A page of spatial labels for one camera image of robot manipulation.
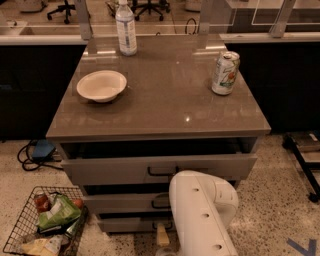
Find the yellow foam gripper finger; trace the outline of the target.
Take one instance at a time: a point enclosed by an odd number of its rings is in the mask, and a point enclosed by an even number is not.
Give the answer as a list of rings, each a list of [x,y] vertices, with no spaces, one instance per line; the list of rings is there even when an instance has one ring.
[[[163,223],[158,223],[157,224],[157,245],[160,247],[165,247],[170,244],[169,237],[167,235],[165,226]]]

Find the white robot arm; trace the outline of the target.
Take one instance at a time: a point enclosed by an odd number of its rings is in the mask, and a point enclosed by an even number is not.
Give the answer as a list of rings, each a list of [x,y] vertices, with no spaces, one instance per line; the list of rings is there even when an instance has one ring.
[[[238,256],[227,232],[239,199],[226,180],[185,170],[173,176],[169,199],[180,247],[169,247],[162,224],[157,227],[159,249],[155,256]]]

